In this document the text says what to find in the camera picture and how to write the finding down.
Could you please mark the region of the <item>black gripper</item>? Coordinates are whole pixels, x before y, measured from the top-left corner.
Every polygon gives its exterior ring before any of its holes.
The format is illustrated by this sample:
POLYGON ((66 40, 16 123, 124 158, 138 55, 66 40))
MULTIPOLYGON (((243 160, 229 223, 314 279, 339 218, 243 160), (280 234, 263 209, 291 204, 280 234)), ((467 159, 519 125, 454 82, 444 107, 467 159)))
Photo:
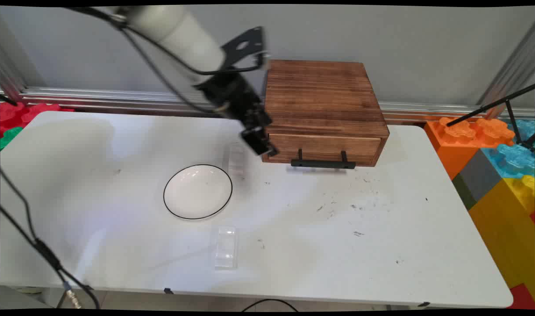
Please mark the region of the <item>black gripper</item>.
POLYGON ((266 138, 266 127, 273 121, 266 113, 260 96, 240 73, 212 75, 197 84, 196 90, 213 106, 212 109, 197 106, 197 110, 239 120, 245 127, 241 138, 255 154, 265 157, 279 154, 279 150, 266 138))

